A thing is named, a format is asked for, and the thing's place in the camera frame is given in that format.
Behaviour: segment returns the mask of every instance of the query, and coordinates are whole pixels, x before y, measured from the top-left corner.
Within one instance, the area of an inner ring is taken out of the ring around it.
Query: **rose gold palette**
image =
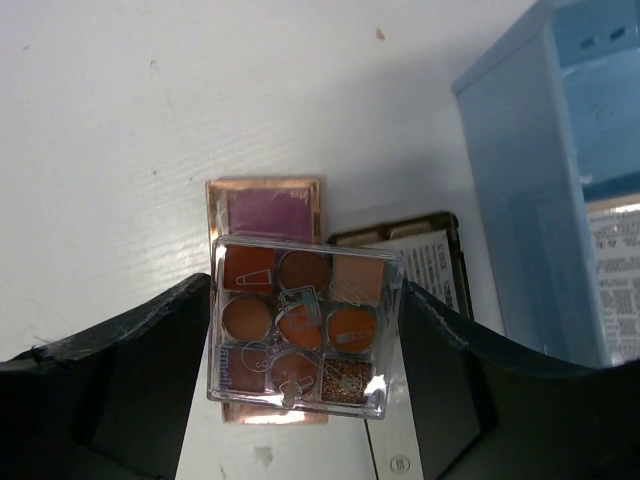
[[[400,254],[227,235],[212,261],[210,399],[384,416]]]
[[[318,178],[235,178],[207,183],[209,236],[239,234],[320,243]]]

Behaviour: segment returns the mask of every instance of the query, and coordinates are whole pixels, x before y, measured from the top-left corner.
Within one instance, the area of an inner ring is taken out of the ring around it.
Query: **blue plastic bin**
[[[536,3],[453,86],[507,335],[611,364],[585,201],[640,191],[640,0]]]

